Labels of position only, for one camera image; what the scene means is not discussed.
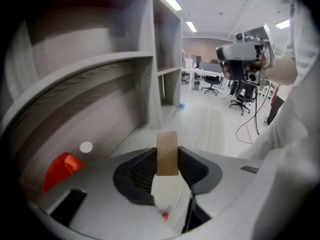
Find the white shelving unit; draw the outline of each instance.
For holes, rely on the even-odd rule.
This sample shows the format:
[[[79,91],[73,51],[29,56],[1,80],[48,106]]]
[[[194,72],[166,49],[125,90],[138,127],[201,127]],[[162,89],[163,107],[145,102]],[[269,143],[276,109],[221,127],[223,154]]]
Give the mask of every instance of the white shelving unit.
[[[86,163],[141,124],[162,127],[164,110],[180,103],[182,37],[180,18],[161,0],[50,0],[25,22],[30,44],[13,52],[31,51],[38,81],[18,97],[5,94],[1,134],[35,200],[61,153]],[[93,143],[90,155],[79,150],[84,141]]]

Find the ceiling light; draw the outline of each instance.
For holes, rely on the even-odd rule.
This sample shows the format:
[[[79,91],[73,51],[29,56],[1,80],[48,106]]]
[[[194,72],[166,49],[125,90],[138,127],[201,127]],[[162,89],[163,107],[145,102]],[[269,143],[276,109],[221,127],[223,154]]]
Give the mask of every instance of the ceiling light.
[[[178,2],[176,0],[166,0],[169,5],[172,6],[173,9],[175,9],[176,11],[181,11],[182,8],[181,6],[178,4]]]
[[[280,22],[280,23],[278,23],[277,25],[275,25],[277,28],[279,28],[279,29],[285,29],[285,28],[287,28],[287,27],[289,27],[290,26],[290,21],[287,19],[287,20],[284,20],[284,21],[282,21],[282,22]]]
[[[192,32],[197,32],[195,26],[192,24],[191,21],[187,21],[186,23],[188,24],[188,26],[192,30]]]

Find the table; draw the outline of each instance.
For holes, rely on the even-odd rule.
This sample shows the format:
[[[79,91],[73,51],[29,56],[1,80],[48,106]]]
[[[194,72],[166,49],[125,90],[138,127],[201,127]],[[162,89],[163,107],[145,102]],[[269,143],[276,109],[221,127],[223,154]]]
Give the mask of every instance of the table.
[[[197,73],[198,75],[202,75],[202,76],[221,77],[222,81],[220,84],[220,89],[223,91],[228,87],[228,84],[229,84],[229,80],[225,79],[225,75],[222,72],[218,73],[218,72],[212,72],[212,71],[207,71],[207,70],[201,70],[198,68],[182,68],[181,71],[187,72],[190,74],[189,92],[191,92],[193,84],[194,84],[195,73]]]

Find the red bag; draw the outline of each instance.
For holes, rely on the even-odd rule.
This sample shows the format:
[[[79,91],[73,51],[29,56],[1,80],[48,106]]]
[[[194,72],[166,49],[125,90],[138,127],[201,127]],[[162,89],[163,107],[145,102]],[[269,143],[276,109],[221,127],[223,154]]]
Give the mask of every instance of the red bag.
[[[59,155],[50,164],[48,170],[46,171],[42,186],[42,193],[45,193],[55,184],[70,176],[84,165],[85,164],[81,160],[74,157],[70,153],[63,153]]]

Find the camera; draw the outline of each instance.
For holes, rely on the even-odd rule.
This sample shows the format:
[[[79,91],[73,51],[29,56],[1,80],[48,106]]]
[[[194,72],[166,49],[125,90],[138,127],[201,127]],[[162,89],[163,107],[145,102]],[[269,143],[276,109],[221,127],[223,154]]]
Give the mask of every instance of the camera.
[[[245,81],[256,86],[267,85],[266,70],[272,68],[275,61],[274,45],[268,25],[236,33],[235,39],[235,43],[216,48],[225,78]]]

